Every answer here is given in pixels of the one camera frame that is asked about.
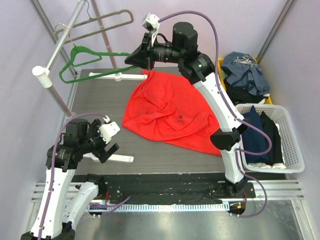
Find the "navy garment in basket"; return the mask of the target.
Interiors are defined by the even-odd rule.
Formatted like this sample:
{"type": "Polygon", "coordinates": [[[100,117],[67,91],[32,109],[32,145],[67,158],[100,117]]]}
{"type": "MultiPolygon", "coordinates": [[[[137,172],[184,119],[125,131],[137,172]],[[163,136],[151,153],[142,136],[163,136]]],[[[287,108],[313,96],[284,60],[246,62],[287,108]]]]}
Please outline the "navy garment in basket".
{"type": "MultiPolygon", "coordinates": [[[[263,125],[262,125],[260,116],[256,112],[256,109],[254,106],[251,107],[249,112],[244,113],[243,116],[246,119],[249,119],[249,122],[251,125],[263,131],[263,125]]],[[[248,127],[247,130],[242,134],[242,143],[243,143],[244,150],[253,152],[253,153],[260,153],[265,151],[268,148],[265,137],[250,127],[248,127]]],[[[269,160],[267,154],[251,155],[248,153],[245,154],[245,159],[247,164],[255,164],[255,163],[266,164],[269,160]]]]}

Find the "blue grey garment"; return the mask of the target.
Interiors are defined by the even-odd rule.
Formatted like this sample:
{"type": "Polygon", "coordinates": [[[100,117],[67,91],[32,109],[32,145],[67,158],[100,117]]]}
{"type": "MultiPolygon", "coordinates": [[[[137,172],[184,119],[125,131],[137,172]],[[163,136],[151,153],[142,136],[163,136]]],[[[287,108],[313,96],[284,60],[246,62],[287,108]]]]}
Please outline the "blue grey garment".
{"type": "Polygon", "coordinates": [[[226,82],[235,89],[242,89],[253,96],[270,92],[271,87],[261,66],[249,54],[233,51],[224,57],[221,69],[226,74],[226,82]]]}

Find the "grey clothes hanger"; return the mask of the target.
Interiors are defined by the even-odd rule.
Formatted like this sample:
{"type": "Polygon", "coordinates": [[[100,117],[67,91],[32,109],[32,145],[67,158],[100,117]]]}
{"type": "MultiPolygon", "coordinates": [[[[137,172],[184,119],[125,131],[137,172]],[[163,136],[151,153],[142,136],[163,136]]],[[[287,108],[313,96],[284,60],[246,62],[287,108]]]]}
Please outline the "grey clothes hanger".
{"type": "Polygon", "coordinates": [[[80,16],[82,10],[75,10],[70,17],[68,18],[68,21],[65,23],[58,23],[53,30],[53,34],[55,37],[57,37],[57,41],[59,40],[59,38],[62,36],[63,32],[66,31],[66,39],[65,39],[65,44],[68,43],[74,43],[75,41],[81,40],[81,39],[85,39],[97,34],[101,34],[103,32],[109,31],[109,30],[113,30],[125,25],[129,25],[132,24],[134,22],[134,15],[133,13],[128,10],[128,9],[122,9],[119,11],[114,11],[108,14],[104,14],[104,15],[100,15],[100,16],[96,16],[96,17],[88,17],[86,20],[84,21],[80,21],[77,23],[77,20],[80,16]],[[108,19],[107,22],[109,23],[110,20],[109,18],[112,18],[113,16],[121,16],[125,14],[127,17],[121,18],[121,20],[124,20],[120,23],[117,24],[113,24],[110,26],[105,26],[103,20],[104,19],[108,19]],[[74,34],[72,33],[73,29],[75,28],[79,28],[82,26],[91,26],[91,24],[93,25],[93,23],[97,22],[97,25],[99,27],[98,30],[96,31],[86,31],[85,34],[79,35],[74,37],[74,34]]]}

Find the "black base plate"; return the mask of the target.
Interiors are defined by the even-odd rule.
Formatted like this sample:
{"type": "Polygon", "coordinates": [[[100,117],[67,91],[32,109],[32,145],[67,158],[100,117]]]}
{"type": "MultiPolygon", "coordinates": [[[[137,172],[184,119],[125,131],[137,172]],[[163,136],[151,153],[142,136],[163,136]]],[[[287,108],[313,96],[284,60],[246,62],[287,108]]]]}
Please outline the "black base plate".
{"type": "Polygon", "coordinates": [[[223,173],[105,174],[106,190],[98,195],[103,201],[131,205],[218,204],[227,199],[253,199],[253,183],[246,182],[232,192],[223,173]]]}

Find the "red tank top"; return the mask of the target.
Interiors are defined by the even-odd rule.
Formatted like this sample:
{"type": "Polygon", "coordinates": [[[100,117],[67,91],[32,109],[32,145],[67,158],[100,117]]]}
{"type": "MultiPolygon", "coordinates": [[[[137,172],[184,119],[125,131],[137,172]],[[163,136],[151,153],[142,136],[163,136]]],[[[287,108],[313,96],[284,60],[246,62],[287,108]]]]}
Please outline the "red tank top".
{"type": "Polygon", "coordinates": [[[210,136],[219,122],[201,93],[183,76],[147,71],[133,91],[122,125],[154,142],[220,156],[210,136]]]}

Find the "yellow plastic tray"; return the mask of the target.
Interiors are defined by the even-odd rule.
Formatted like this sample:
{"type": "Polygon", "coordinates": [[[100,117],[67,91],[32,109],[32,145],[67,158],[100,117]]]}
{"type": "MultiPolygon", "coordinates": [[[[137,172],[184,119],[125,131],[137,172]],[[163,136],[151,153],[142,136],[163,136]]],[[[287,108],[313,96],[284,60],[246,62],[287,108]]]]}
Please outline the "yellow plastic tray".
{"type": "MultiPolygon", "coordinates": [[[[218,59],[218,64],[217,64],[217,66],[218,66],[219,80],[220,80],[221,85],[223,86],[224,90],[226,91],[227,88],[226,88],[226,86],[225,86],[224,79],[225,79],[225,77],[226,77],[227,75],[226,75],[226,74],[222,71],[222,69],[221,69],[221,64],[222,64],[223,60],[224,60],[223,57],[219,58],[219,59],[218,59]]],[[[270,97],[270,94],[266,94],[266,95],[265,95],[265,98],[262,99],[260,102],[258,102],[258,104],[270,104],[270,105],[272,105],[273,102],[272,102],[272,99],[271,99],[271,97],[270,97]]]]}

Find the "black garment in tray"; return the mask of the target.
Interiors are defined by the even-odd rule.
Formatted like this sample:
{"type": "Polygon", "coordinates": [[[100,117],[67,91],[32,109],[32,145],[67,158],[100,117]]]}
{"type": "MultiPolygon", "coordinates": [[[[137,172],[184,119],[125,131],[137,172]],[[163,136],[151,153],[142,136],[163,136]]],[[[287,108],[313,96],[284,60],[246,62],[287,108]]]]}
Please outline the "black garment in tray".
{"type": "Polygon", "coordinates": [[[266,99],[269,98],[268,96],[264,95],[252,95],[242,88],[232,87],[227,82],[225,83],[225,87],[226,93],[234,105],[247,103],[258,104],[261,101],[264,102],[266,99]]]}

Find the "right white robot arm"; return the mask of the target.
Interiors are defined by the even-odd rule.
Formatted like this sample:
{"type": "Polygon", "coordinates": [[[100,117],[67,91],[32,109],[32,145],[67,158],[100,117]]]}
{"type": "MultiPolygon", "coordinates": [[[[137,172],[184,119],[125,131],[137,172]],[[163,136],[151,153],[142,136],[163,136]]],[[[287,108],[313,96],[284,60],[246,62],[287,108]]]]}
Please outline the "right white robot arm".
{"type": "Polygon", "coordinates": [[[152,70],[156,62],[178,64],[181,75],[201,93],[217,118],[219,129],[210,136],[210,141],[222,155],[226,193],[238,197],[247,180],[241,173],[236,149],[247,127],[240,122],[243,116],[228,99],[210,57],[198,50],[197,31],[191,23],[178,22],[172,27],[172,40],[159,43],[160,24],[145,21],[142,25],[147,32],[140,46],[124,62],[145,70],[152,70]]]}

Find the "white plastic laundry basket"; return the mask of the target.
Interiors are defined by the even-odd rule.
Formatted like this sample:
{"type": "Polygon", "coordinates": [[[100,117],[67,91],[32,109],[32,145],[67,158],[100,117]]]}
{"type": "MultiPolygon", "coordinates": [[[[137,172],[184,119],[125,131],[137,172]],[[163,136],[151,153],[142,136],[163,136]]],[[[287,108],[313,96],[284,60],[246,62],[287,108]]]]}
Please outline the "white plastic laundry basket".
{"type": "Polygon", "coordinates": [[[305,163],[288,111],[274,104],[244,103],[235,106],[240,114],[248,113],[254,107],[258,114],[264,112],[274,123],[279,125],[279,135],[284,159],[284,169],[263,168],[247,164],[245,154],[241,153],[241,163],[249,171],[272,174],[295,174],[305,169],[305,163]]]}

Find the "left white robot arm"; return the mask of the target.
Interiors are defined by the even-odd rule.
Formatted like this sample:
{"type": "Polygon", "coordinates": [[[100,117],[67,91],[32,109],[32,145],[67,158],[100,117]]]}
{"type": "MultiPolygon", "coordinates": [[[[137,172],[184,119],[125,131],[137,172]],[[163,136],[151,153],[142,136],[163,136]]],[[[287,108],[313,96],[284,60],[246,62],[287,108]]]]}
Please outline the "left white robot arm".
{"type": "Polygon", "coordinates": [[[47,151],[44,193],[35,222],[23,240],[73,240],[76,227],[93,199],[102,199],[107,192],[101,175],[88,174],[76,196],[65,205],[78,163],[85,154],[92,154],[102,164],[118,149],[106,146],[120,128],[108,116],[89,123],[85,114],[70,118],[60,130],[55,144],[47,151]]]}

